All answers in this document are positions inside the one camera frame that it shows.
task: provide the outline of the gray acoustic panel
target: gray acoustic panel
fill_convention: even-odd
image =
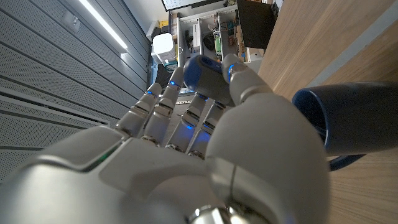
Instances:
[[[81,129],[0,114],[0,146],[44,148]]]
[[[142,30],[141,26],[138,24],[134,16],[132,16],[130,10],[123,1],[124,0],[110,0],[109,2],[112,4],[115,10],[124,18],[124,21],[126,22],[127,26],[131,27],[134,35],[137,37],[139,42],[143,46],[145,46],[144,45],[145,42],[147,42],[150,45],[150,41],[146,37],[147,30]]]
[[[0,149],[0,183],[30,157],[40,151]]]
[[[127,107],[111,101],[1,44],[0,62],[2,62],[0,63],[0,75],[4,77],[61,96],[74,103],[89,106],[115,118],[121,118],[128,110]]]
[[[104,119],[105,121],[109,122],[111,127],[116,125],[116,123],[118,122],[118,119],[114,119],[114,118],[112,118],[110,116],[107,116],[107,115],[105,115],[103,113],[99,113],[99,112],[90,110],[88,108],[85,108],[85,107],[76,105],[74,103],[71,103],[69,101],[65,101],[65,100],[62,100],[60,98],[48,95],[46,93],[42,93],[40,91],[33,90],[33,89],[31,89],[31,88],[29,88],[27,86],[22,86],[22,85],[14,83],[14,82],[2,79],[1,77],[0,77],[0,87],[3,87],[3,88],[5,88],[6,90],[9,90],[9,91],[16,91],[20,95],[25,95],[24,98],[29,98],[29,99],[31,99],[33,101],[37,101],[37,102],[39,102],[39,101],[43,102],[44,101],[44,104],[46,104],[46,105],[49,105],[49,103],[46,103],[46,102],[54,103],[56,105],[60,105],[60,106],[66,107],[66,108],[70,108],[71,110],[76,110],[76,111],[79,111],[79,112],[82,112],[82,113],[85,113],[85,114],[92,115],[94,117],[98,117],[98,118]]]
[[[57,21],[64,29],[68,29],[63,22],[63,15],[67,9],[58,1],[54,0],[33,0],[41,10],[45,11],[53,20]],[[120,55],[115,54],[109,47],[92,31],[87,28],[85,24],[81,24],[79,31],[76,33],[71,31],[71,33],[87,45],[92,51],[97,53],[101,58],[106,60],[110,65],[112,65],[118,72],[123,74],[130,82],[135,82],[138,87],[143,88],[144,84],[141,81],[137,81],[138,73],[141,75],[146,74],[143,71],[141,65],[136,62],[130,55],[130,60],[126,60],[125,56],[120,58]]]
[[[0,30],[8,30],[8,32],[0,33],[0,42],[20,50],[23,54],[29,55],[124,106],[130,107],[143,94],[137,90],[136,98],[132,97],[2,12],[0,12]]]
[[[23,101],[15,100],[5,96],[0,96],[0,110],[9,113],[17,113],[21,116],[30,116],[37,119],[52,121],[54,123],[63,123],[70,126],[77,126],[79,128],[90,128],[100,123],[86,120],[83,118],[74,117],[69,114],[61,113],[52,109],[33,105]]]
[[[23,1],[18,6],[11,2],[0,2],[0,7],[18,21],[23,22],[31,30],[61,48],[64,52],[107,78],[113,84],[121,87],[133,96],[141,94],[142,90],[135,85],[127,85],[124,81],[125,78],[119,72],[111,66],[105,66],[107,63],[104,60],[29,1]],[[136,78],[133,84],[138,82],[142,82],[143,86],[145,86],[145,82],[140,78]]]
[[[88,2],[93,6],[93,8],[94,8],[99,14],[107,15],[108,12],[104,11],[104,10],[102,9],[102,7],[101,7],[95,0],[89,0]],[[104,16],[103,19],[104,19],[111,27],[113,27],[113,29],[119,29],[118,26],[116,25],[116,23],[112,20],[112,19],[115,19],[115,18],[110,19],[109,16]],[[125,36],[125,38],[123,38],[123,39],[124,39],[124,42],[125,42],[126,45],[127,45],[127,49],[126,49],[126,50],[127,50],[127,54],[131,55],[131,56],[132,56],[135,60],[137,60],[138,62],[140,62],[141,60],[146,61],[146,64],[140,63],[140,65],[141,65],[141,67],[144,69],[144,71],[147,71],[147,69],[145,69],[145,67],[148,65],[148,62],[147,62],[147,60],[145,59],[145,56],[148,57],[148,52],[146,52],[144,49],[139,50],[139,54],[140,54],[141,56],[140,56],[140,58],[139,58],[139,57],[136,57],[136,54],[135,54],[136,49],[133,47],[133,45],[132,45],[131,42],[129,41],[129,39],[132,38],[132,37],[126,36],[125,33],[124,33],[123,31],[120,31],[120,32]]]
[[[142,52],[142,57],[146,57],[145,60],[148,61],[148,53],[149,53],[149,48],[146,43],[142,44],[140,43],[136,36],[132,33],[133,29],[136,29],[135,27],[128,27],[126,22],[122,19],[120,12],[115,10],[113,5],[109,3],[108,0],[95,0],[102,8],[103,10],[107,13],[107,15],[112,18],[112,21],[117,25],[117,27],[122,31],[122,33],[127,37],[127,40],[134,46],[135,49],[138,51]]]

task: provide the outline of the white cabinet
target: white cabinet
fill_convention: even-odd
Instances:
[[[216,57],[216,50],[209,50],[203,45],[203,38],[208,34],[212,34],[213,30],[220,30],[221,37],[221,53],[220,57],[224,58],[227,54],[236,54],[238,49],[236,44],[228,45],[228,31],[226,22],[232,21],[235,18],[235,10],[238,7],[229,6],[214,11],[204,12],[201,14],[180,18],[177,22],[177,45],[178,45],[178,66],[183,67],[185,62],[195,53],[191,53],[185,40],[186,31],[190,36],[193,36],[193,25],[197,24],[200,35],[200,52],[197,54],[206,55],[209,58]]]

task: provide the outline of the blue led light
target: blue led light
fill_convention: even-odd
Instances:
[[[231,71],[232,71],[232,67],[234,66],[235,64],[232,64],[231,66],[229,66],[229,69],[228,69],[228,82],[231,82]]]

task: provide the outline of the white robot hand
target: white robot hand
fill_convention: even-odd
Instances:
[[[234,55],[196,60],[157,104],[154,84],[114,129],[82,130],[21,166],[0,188],[0,223],[326,223],[328,166],[311,124]],[[198,94],[162,149],[184,74]],[[188,149],[207,97],[216,103]]]

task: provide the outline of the blue object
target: blue object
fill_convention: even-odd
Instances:
[[[229,69],[228,69],[228,83],[231,82],[231,70],[232,70],[232,67],[234,67],[234,65],[235,64],[232,64],[231,66],[229,66]]]
[[[196,55],[185,63],[185,85],[221,104],[234,106],[229,84],[223,77],[222,64],[204,55]]]
[[[178,62],[175,60],[175,61],[172,61],[172,62],[169,62],[169,63],[166,63],[165,65],[164,65],[164,68],[166,68],[166,71],[168,71],[168,72],[170,72],[170,73],[172,73],[172,72],[174,72],[174,70],[176,69],[178,67]]]
[[[304,88],[292,103],[340,156],[330,169],[348,166],[366,153],[398,146],[398,83],[361,82]]]

